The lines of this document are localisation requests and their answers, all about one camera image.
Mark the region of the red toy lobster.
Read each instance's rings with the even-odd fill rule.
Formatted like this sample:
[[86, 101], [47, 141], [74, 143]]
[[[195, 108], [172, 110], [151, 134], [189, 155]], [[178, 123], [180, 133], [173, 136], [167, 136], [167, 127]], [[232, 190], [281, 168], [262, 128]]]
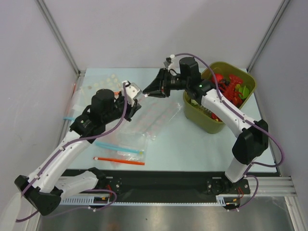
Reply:
[[222, 94], [236, 107], [240, 107], [243, 103], [243, 100], [239, 97], [237, 85], [241, 85], [243, 80], [236, 75], [229, 75], [229, 86], [225, 91], [222, 91]]

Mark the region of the clear red-zipper bag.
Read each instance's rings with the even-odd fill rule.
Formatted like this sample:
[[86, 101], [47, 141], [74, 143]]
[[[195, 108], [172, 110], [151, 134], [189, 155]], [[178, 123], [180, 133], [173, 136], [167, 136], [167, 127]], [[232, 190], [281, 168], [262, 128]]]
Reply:
[[125, 133], [141, 134], [155, 140], [159, 132], [181, 111], [182, 105], [172, 98], [154, 98], [143, 95], [139, 99], [141, 108], [130, 122], [122, 127]]

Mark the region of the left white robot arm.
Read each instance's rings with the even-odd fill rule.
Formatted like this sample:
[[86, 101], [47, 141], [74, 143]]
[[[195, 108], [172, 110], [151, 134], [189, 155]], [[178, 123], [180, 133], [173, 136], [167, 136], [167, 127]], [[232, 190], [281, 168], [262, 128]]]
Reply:
[[[131, 121], [141, 108], [137, 100], [140, 93], [133, 85], [123, 86], [118, 95], [110, 89], [98, 90], [52, 154], [31, 174], [16, 178], [14, 183], [22, 196], [41, 215], [49, 215], [67, 197], [106, 189], [106, 175], [95, 167], [64, 181], [59, 178], [97, 138], [115, 131], [123, 120]], [[106, 125], [115, 120], [118, 124], [107, 131]]]

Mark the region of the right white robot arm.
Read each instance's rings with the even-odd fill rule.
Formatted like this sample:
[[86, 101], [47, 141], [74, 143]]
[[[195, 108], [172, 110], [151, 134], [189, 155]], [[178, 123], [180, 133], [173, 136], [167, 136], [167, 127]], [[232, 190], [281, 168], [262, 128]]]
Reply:
[[150, 97], [166, 98], [173, 90], [184, 90], [199, 105], [213, 112], [228, 126], [236, 137], [232, 148], [233, 160], [225, 171], [222, 188], [233, 193], [239, 188], [239, 180], [248, 172], [253, 161], [268, 148], [268, 124], [256, 121], [233, 105], [218, 88], [216, 81], [201, 78], [200, 58], [184, 53], [179, 60], [179, 73], [172, 73], [174, 55], [166, 58], [155, 79], [143, 90]]

